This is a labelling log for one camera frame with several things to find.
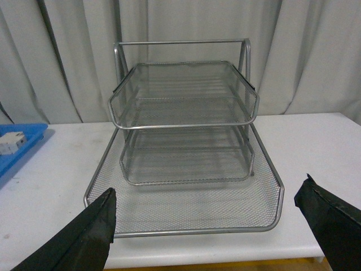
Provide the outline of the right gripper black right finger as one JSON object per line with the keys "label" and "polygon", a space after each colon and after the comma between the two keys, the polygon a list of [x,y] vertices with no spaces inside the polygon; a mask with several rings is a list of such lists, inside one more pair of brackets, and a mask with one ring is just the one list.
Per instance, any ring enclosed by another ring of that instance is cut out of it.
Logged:
{"label": "right gripper black right finger", "polygon": [[332,270],[360,270],[360,210],[319,186],[309,174],[294,203]]}

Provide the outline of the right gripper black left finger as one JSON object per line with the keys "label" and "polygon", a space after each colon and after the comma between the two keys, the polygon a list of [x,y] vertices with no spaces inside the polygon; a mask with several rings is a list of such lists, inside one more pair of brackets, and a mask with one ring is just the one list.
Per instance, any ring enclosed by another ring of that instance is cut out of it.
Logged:
{"label": "right gripper black left finger", "polygon": [[107,189],[13,270],[103,270],[116,227],[116,192]]}

